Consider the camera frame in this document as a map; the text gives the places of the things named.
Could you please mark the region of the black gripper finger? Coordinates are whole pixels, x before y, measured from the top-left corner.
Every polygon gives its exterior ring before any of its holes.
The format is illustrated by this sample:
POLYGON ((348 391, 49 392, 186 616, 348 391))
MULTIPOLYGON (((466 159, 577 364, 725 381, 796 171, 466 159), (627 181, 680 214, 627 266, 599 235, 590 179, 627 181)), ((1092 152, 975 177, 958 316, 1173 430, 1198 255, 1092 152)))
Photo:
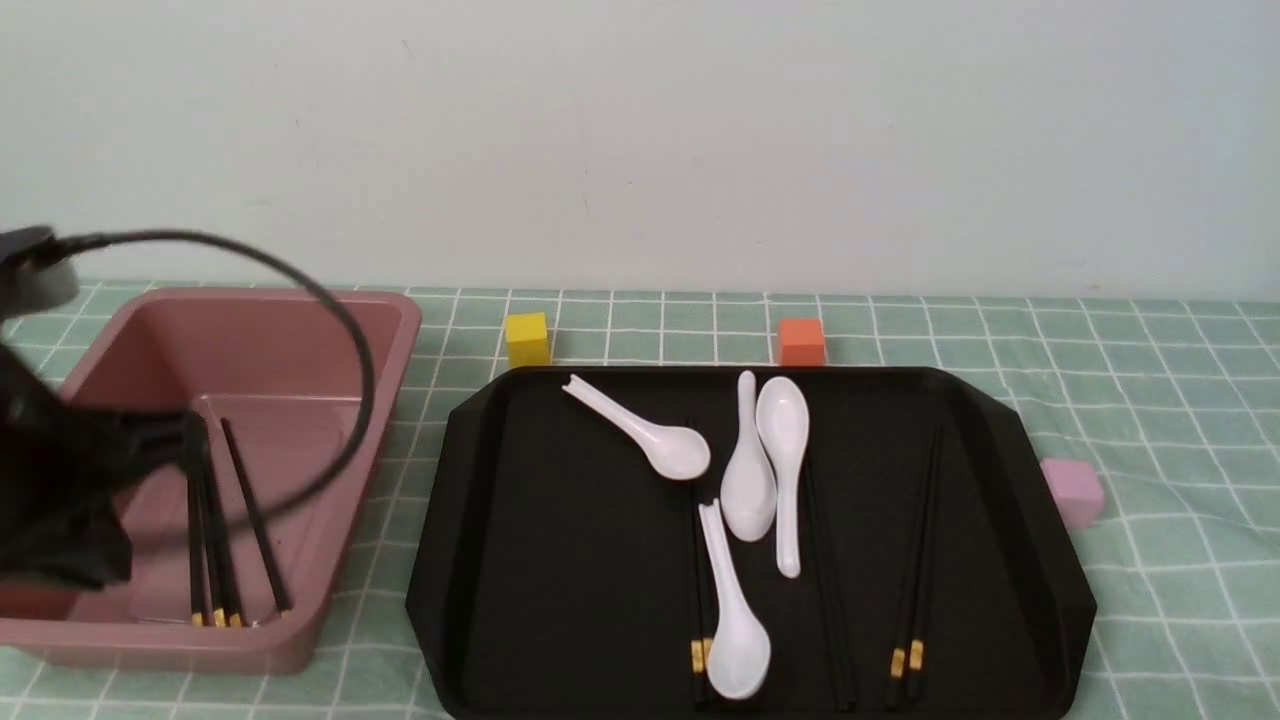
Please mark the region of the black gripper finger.
POLYGON ((188 478, 209 478, 209 427, 198 413, 137 413, 134 469, 145 479, 160 468, 175 466, 188 478))

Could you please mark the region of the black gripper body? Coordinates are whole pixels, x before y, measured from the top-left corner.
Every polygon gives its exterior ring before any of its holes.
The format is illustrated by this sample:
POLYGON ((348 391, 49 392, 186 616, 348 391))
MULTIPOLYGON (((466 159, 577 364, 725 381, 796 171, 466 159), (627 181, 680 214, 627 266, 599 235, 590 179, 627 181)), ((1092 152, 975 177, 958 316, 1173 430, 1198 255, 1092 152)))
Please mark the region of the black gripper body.
POLYGON ((102 591, 133 574, 115 497, 150 413, 68 404, 3 346, 3 583, 102 591))

